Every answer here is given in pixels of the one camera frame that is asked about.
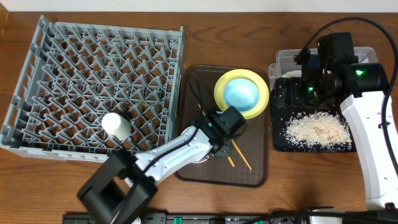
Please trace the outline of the white cup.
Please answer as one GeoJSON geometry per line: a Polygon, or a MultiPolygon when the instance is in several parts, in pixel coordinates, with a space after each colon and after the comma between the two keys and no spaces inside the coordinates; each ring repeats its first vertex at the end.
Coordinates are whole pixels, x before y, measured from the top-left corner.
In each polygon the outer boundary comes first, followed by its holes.
{"type": "Polygon", "coordinates": [[[131,133],[130,122],[117,113],[108,113],[103,116],[101,126],[105,132],[119,141],[128,138],[131,133]]]}

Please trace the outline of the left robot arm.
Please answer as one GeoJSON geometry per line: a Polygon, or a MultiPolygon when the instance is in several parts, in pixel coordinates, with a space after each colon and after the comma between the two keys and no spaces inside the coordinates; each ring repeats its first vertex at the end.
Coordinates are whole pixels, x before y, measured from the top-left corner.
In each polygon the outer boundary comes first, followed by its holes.
{"type": "Polygon", "coordinates": [[[219,151],[226,140],[246,129],[233,106],[193,121],[179,137],[146,152],[118,150],[78,191],[96,223],[133,223],[157,193],[157,186],[184,166],[219,151]]]}

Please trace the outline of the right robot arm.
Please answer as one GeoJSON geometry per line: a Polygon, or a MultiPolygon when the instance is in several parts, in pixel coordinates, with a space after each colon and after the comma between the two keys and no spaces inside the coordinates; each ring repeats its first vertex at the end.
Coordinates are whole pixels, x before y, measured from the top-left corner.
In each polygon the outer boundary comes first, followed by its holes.
{"type": "Polygon", "coordinates": [[[294,56],[302,67],[307,103],[332,101],[348,123],[358,152],[366,206],[397,206],[397,129],[388,83],[380,63],[360,63],[349,32],[317,40],[317,53],[304,47],[294,56]]]}

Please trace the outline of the light blue bowl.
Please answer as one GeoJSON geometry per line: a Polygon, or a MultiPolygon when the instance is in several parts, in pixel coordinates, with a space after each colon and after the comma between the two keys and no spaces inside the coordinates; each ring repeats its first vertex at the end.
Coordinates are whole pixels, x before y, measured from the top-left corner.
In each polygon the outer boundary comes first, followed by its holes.
{"type": "Polygon", "coordinates": [[[259,89],[245,78],[234,79],[225,86],[223,98],[228,106],[235,107],[240,112],[253,109],[259,102],[259,89]]]}

